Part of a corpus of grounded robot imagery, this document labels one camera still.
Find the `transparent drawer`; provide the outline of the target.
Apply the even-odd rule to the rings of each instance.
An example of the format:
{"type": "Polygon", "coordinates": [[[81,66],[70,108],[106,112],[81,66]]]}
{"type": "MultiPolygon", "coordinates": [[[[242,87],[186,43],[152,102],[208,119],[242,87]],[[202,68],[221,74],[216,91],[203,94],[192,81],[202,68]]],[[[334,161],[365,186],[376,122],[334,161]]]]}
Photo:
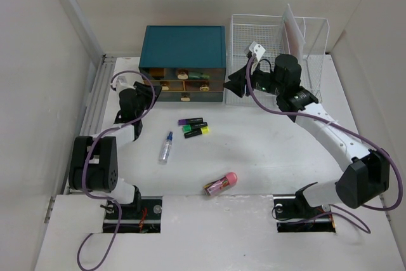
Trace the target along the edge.
{"type": "Polygon", "coordinates": [[[184,80],[209,80],[223,81],[226,69],[181,69],[181,68],[140,68],[152,80],[184,81],[184,80]]]}

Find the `green capsule stapler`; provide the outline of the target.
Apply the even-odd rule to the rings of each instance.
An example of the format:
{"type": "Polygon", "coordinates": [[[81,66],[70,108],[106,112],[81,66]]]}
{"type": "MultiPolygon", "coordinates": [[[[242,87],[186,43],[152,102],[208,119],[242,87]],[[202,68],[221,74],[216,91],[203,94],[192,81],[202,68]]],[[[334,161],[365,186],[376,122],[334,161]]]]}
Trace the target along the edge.
{"type": "Polygon", "coordinates": [[[189,72],[188,78],[191,80],[209,80],[210,75],[201,72],[189,72]]]}

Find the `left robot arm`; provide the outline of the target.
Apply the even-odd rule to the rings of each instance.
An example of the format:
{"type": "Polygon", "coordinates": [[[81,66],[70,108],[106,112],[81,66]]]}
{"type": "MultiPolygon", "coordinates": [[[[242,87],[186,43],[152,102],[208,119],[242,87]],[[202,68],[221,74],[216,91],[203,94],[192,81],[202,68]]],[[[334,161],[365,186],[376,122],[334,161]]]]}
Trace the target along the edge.
{"type": "Polygon", "coordinates": [[[118,80],[116,92],[119,110],[110,133],[103,136],[78,136],[74,140],[70,161],[69,187],[86,189],[95,196],[109,197],[120,204],[120,210],[128,218],[141,213],[139,189],[119,177],[118,150],[136,141],[142,131],[141,117],[154,106],[162,86],[148,86],[135,82],[132,86],[118,80]]]}

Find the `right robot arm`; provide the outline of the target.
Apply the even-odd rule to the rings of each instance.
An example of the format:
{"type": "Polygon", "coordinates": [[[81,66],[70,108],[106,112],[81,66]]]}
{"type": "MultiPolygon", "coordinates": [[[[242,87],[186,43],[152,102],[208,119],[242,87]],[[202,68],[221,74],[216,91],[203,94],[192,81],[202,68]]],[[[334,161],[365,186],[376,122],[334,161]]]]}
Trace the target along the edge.
{"type": "Polygon", "coordinates": [[[338,163],[343,174],[336,181],[311,183],[296,192],[295,212],[309,216],[317,206],[343,203],[356,209],[387,191],[390,164],[379,150],[372,150],[331,122],[317,97],[302,87],[301,66],[295,56],[281,54],[270,72],[259,67],[256,55],[230,74],[224,87],[238,97],[262,91],[276,97],[280,111],[307,130],[338,163]]]}

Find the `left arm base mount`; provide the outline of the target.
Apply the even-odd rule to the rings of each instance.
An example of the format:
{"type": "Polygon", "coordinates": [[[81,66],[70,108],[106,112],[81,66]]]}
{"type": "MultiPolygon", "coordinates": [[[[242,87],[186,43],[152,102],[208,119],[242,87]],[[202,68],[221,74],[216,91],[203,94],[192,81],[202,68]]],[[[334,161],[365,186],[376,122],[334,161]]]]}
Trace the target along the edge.
{"type": "MultiPolygon", "coordinates": [[[[119,211],[115,204],[107,201],[101,205],[105,210],[102,232],[114,233],[119,211]]],[[[137,206],[122,205],[122,217],[118,233],[157,234],[161,229],[162,197],[141,197],[137,206]]]]}

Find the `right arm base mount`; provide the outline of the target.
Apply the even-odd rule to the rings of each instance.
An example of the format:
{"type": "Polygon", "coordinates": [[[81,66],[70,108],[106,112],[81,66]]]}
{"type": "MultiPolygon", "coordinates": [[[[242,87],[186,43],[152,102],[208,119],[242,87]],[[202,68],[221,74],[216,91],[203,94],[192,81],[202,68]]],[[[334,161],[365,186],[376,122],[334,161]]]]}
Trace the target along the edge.
{"type": "Polygon", "coordinates": [[[272,217],[278,233],[335,233],[330,207],[311,207],[303,195],[304,188],[294,194],[273,196],[272,217]]]}

